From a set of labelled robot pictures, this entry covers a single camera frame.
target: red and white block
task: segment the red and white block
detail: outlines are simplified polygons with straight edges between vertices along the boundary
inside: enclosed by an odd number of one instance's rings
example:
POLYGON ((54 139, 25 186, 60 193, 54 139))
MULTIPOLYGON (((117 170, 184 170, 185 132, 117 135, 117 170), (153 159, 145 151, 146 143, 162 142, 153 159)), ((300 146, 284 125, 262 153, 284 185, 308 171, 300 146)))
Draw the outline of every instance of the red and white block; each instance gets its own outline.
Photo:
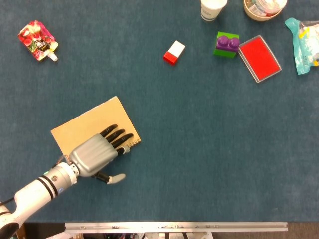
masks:
POLYGON ((181 44, 179 41, 175 41, 170 49, 165 53, 164 60, 175 65, 184 49, 185 45, 181 44))

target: plastic bag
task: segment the plastic bag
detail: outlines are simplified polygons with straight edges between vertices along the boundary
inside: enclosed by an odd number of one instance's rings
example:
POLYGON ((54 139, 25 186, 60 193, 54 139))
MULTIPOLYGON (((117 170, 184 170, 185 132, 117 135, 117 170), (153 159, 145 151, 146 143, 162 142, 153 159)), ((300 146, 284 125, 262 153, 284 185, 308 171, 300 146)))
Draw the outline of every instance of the plastic bag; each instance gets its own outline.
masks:
POLYGON ((319 21, 289 18, 285 24, 293 34, 298 75, 309 72, 311 66, 319 66, 319 21))
POLYGON ((38 61, 46 56, 57 61, 54 50, 58 47, 58 43, 42 22, 31 21, 20 31, 18 38, 38 61))

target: white cup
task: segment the white cup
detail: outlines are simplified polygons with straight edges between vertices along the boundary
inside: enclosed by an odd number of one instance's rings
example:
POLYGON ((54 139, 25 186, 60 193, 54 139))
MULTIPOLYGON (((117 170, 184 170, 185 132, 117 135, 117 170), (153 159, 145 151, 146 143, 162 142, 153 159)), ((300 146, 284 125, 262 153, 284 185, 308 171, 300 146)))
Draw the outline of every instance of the white cup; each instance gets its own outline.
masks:
POLYGON ((205 21, 214 21, 227 4, 227 0, 200 0, 200 2, 200 15, 205 21))

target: robotic hand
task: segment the robotic hand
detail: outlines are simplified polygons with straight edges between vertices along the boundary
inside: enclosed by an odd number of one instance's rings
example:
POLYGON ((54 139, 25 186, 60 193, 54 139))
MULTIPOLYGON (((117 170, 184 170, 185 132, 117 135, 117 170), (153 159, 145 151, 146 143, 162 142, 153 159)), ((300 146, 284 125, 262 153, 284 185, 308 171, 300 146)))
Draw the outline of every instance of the robotic hand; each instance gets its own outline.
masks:
POLYGON ((117 125, 114 124, 94 135, 66 157, 67 163, 60 159, 50 171, 19 190, 14 196, 14 213, 5 207, 13 198, 0 202, 0 239, 11 238, 32 214, 75 184, 78 176, 94 177, 107 184, 123 180, 125 174, 111 177, 99 172, 114 158, 130 151, 129 147, 121 144, 133 137, 133 134, 125 134, 116 140, 125 132, 120 129, 109 135, 116 128, 117 125))

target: purple lego block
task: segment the purple lego block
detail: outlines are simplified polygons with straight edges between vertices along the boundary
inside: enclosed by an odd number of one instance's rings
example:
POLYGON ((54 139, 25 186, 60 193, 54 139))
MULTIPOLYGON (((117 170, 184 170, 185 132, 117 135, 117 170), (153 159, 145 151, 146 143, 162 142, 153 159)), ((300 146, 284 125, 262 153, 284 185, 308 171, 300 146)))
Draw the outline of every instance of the purple lego block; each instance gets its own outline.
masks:
POLYGON ((217 40, 216 49, 238 52, 240 41, 238 38, 229 39, 227 36, 220 36, 217 40))

